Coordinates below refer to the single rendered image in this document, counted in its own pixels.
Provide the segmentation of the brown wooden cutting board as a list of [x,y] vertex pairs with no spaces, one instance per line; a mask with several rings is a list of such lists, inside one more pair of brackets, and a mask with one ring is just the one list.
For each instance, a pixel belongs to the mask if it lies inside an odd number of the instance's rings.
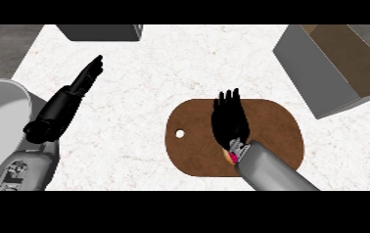
[[[167,123],[166,144],[178,169],[197,177],[239,177],[217,143],[211,128],[213,99],[192,99],[175,109]],[[304,160],[304,139],[297,120],[273,101],[242,101],[251,128],[251,140],[257,140],[297,169]]]

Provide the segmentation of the dark grey box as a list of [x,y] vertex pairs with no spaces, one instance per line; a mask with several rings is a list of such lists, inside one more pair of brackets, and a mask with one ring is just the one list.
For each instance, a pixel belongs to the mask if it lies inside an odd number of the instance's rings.
[[139,41],[142,24],[60,24],[71,41]]

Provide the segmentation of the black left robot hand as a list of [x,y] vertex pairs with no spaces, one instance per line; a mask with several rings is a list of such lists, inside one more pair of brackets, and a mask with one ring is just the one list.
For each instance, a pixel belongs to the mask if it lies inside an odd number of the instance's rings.
[[36,120],[26,126],[24,132],[32,143],[40,144],[60,139],[102,72],[104,56],[99,55],[82,70],[73,84],[66,85],[57,91],[39,112]]

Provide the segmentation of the open cardboard box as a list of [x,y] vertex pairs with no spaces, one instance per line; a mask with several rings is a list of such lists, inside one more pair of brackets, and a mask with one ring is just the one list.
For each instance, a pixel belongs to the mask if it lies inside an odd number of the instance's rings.
[[370,24],[291,24],[273,54],[316,118],[370,101]]

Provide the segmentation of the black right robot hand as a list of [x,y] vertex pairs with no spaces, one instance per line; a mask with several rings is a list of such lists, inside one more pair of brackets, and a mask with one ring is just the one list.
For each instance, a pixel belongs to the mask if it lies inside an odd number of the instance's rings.
[[235,139],[247,143],[251,129],[239,89],[222,92],[219,98],[214,100],[211,126],[214,138],[226,150],[231,150],[231,142]]

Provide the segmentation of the orange squash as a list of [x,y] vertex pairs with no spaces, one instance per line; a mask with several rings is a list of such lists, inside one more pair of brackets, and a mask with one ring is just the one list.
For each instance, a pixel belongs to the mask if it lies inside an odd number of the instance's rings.
[[238,163],[238,155],[235,153],[231,153],[228,150],[223,151],[223,154],[225,154],[226,161],[231,164],[237,164]]

